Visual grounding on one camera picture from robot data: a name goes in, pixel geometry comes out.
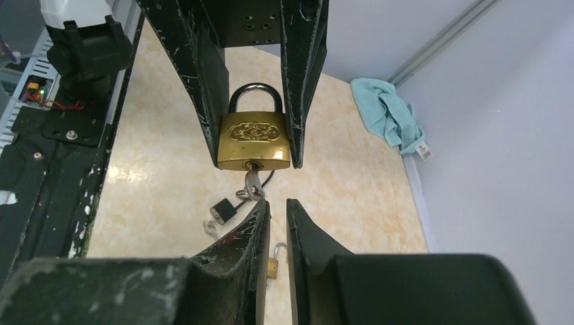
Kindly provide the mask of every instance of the tabletop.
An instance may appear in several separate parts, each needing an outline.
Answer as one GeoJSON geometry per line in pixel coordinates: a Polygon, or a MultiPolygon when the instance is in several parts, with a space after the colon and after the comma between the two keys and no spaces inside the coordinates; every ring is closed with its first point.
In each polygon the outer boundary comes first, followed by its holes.
{"type": "MultiPolygon", "coordinates": [[[[282,93],[280,59],[252,47],[226,49],[233,92],[251,82],[282,93]]],[[[238,110],[272,110],[262,92],[238,110]]],[[[170,60],[145,23],[108,166],[88,257],[191,257],[214,242],[204,232],[209,209],[234,204],[244,174],[214,168],[197,115],[170,60]]],[[[396,148],[367,132],[348,83],[322,75],[307,120],[304,167],[277,171],[266,187],[271,242],[286,241],[286,199],[354,253],[421,253],[426,245],[396,148]]],[[[232,230],[246,204],[224,226],[232,230]]],[[[286,254],[267,280],[265,323],[291,324],[286,254]]]]}

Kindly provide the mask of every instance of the bolt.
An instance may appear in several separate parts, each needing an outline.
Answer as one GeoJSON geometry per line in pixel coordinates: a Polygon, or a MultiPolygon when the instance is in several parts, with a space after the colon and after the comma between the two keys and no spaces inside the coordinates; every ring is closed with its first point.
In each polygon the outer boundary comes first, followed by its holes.
{"type": "Polygon", "coordinates": [[[77,138],[78,138],[78,133],[76,133],[76,131],[74,131],[74,130],[69,130],[66,133],[66,139],[68,139],[68,140],[75,140],[77,138]]]}

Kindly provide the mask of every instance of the gold padlock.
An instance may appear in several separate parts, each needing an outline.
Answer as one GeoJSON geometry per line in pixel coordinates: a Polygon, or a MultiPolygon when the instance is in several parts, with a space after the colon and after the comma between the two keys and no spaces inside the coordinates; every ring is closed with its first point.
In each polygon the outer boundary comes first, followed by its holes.
{"type": "Polygon", "coordinates": [[[281,95],[264,83],[250,83],[232,95],[229,114],[223,115],[219,135],[217,164],[229,171],[274,171],[291,166],[287,121],[281,95]],[[273,97],[275,112],[237,112],[240,97],[252,90],[263,90],[273,97]]]}
{"type": "Polygon", "coordinates": [[[273,254],[273,258],[269,258],[267,260],[267,277],[269,279],[276,279],[277,278],[277,271],[279,268],[279,260],[277,259],[277,252],[279,251],[280,247],[285,247],[287,249],[287,244],[284,242],[280,242],[279,244],[275,245],[275,252],[273,254]]]}

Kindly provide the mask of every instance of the black cable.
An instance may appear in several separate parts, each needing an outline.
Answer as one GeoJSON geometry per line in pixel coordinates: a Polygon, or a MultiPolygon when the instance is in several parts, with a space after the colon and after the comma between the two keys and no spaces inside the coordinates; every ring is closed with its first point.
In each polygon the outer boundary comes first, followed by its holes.
{"type": "MultiPolygon", "coordinates": [[[[267,179],[263,182],[263,184],[261,184],[261,187],[264,188],[267,183],[269,183],[269,181],[271,180],[271,177],[273,177],[273,174],[275,174],[275,171],[271,171],[271,173],[269,174],[269,176],[267,176],[267,179]]],[[[249,202],[249,200],[245,200],[242,201],[240,204],[237,204],[237,206],[235,207],[235,210],[239,210],[241,209],[241,207],[243,207],[247,202],[249,202]]]]}

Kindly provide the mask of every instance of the blue towel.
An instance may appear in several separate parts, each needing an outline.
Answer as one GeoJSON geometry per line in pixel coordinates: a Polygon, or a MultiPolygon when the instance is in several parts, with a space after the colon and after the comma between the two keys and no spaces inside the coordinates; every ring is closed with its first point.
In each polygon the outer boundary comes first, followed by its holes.
{"type": "Polygon", "coordinates": [[[412,154],[425,142],[422,128],[414,120],[412,104],[397,96],[395,86],[382,80],[359,78],[351,81],[353,97],[367,130],[399,146],[400,154],[412,154]]]}

